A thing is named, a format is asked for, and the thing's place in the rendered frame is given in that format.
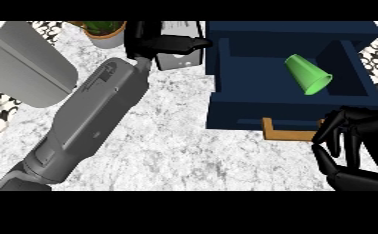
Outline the potted green plant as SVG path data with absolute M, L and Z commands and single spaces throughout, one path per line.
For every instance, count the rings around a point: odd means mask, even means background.
M 100 49 L 112 49 L 124 43 L 125 21 L 69 21 Z

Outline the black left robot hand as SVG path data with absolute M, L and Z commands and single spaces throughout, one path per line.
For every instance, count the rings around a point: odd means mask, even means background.
M 128 59 L 145 57 L 155 61 L 156 54 L 165 46 L 161 21 L 128 21 L 124 30 L 124 47 Z M 205 49 L 213 42 L 202 36 L 195 39 L 193 48 Z

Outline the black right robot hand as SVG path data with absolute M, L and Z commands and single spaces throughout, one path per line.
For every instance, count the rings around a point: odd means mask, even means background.
M 378 172 L 360 169 L 360 146 L 378 165 L 378 110 L 342 106 L 311 139 L 320 173 L 335 191 L 378 191 Z

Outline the green plastic cup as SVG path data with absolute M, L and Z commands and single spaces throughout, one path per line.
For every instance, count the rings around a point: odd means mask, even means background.
M 286 58 L 285 67 L 307 96 L 314 95 L 332 81 L 334 76 L 298 54 Z

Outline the dark blue open drawer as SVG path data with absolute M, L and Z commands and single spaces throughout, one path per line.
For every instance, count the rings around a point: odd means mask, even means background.
M 210 21 L 205 73 L 214 77 L 207 127 L 258 130 L 261 119 L 279 130 L 314 130 L 341 106 L 378 109 L 373 85 L 359 52 L 378 39 L 371 21 Z M 303 56 L 334 76 L 307 96 L 283 66 Z

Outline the pale grey box appliance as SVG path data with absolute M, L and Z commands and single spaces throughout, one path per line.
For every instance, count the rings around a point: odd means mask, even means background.
M 196 67 L 202 64 L 204 50 L 193 48 L 196 38 L 202 37 L 199 21 L 164 21 L 162 35 L 165 46 L 156 54 L 159 71 Z

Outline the grey rounded flat appliance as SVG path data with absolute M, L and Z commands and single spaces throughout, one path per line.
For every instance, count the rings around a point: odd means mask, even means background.
M 25 21 L 0 21 L 0 92 L 35 108 L 59 103 L 78 80 L 74 65 Z

